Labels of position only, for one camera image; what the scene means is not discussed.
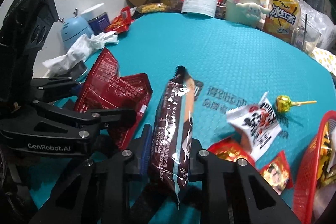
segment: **blue jar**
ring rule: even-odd
[[[104,29],[110,25],[104,3],[86,9],[81,16],[89,23],[95,35],[104,32]]]

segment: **red food bag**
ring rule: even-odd
[[[293,187],[291,170],[283,150],[260,170],[260,174],[279,195],[286,187]]]
[[[118,78],[119,64],[104,48],[90,70],[80,91],[74,110],[133,108],[136,122],[131,128],[108,129],[120,149],[131,141],[152,96],[152,88],[145,73]]]
[[[126,149],[127,145],[131,141],[142,117],[145,113],[145,110],[148,107],[149,101],[152,97],[153,90],[149,83],[147,74],[140,73],[137,75],[130,75],[121,77],[120,79],[124,80],[127,83],[130,83],[132,86],[137,88],[139,92],[143,94],[139,103],[137,104],[136,111],[136,121],[131,128],[112,128],[108,130],[109,135],[115,141],[116,145],[121,149]]]
[[[130,8],[127,6],[120,11],[120,15],[115,17],[111,24],[105,28],[105,32],[116,31],[118,33],[126,32],[131,25],[132,17]]]
[[[119,63],[107,48],[103,48],[86,81],[90,82],[91,78],[96,76],[101,76],[105,79],[115,75],[119,76]]]
[[[236,161],[239,158],[246,159],[253,167],[255,162],[253,158],[243,150],[243,148],[231,137],[225,138],[217,143],[212,144],[208,151],[217,155],[223,160]]]

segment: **lollipop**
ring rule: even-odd
[[[275,100],[275,108],[278,112],[288,112],[293,106],[301,106],[307,104],[315,104],[316,101],[305,101],[305,102],[292,102],[291,98],[287,95],[279,95]]]

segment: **blue humidifier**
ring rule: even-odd
[[[91,37],[91,35],[93,35],[93,31],[89,23],[84,18],[77,16],[78,10],[76,9],[73,13],[75,15],[75,17],[73,18],[69,18],[67,20],[64,20],[64,18],[59,19],[59,21],[63,23],[61,37],[66,52],[83,34],[87,34],[88,37]]]

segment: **textured mat surface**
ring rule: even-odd
[[[185,66],[203,83],[194,107],[193,137],[204,148],[234,132],[226,123],[227,109],[256,103],[265,91],[269,91],[270,102],[280,94],[294,101],[317,100],[315,105],[292,108],[281,117],[283,133],[256,163],[261,168],[285,150],[294,179],[320,119],[336,109],[335,87],[327,70],[289,44],[240,24],[181,14],[149,14],[135,21],[128,34],[120,36],[118,45],[108,48],[118,59],[122,76],[145,72],[154,91],[136,137],[144,123],[153,124],[165,84],[177,65]],[[98,54],[86,62],[88,68]],[[48,199],[59,175],[53,166],[66,162],[45,159],[41,166],[31,168],[32,181],[36,180],[31,193],[38,206]],[[292,195],[292,190],[285,190],[281,197],[291,206]],[[181,206],[178,211],[176,205],[166,202],[151,223],[197,223],[198,219],[194,209]]]

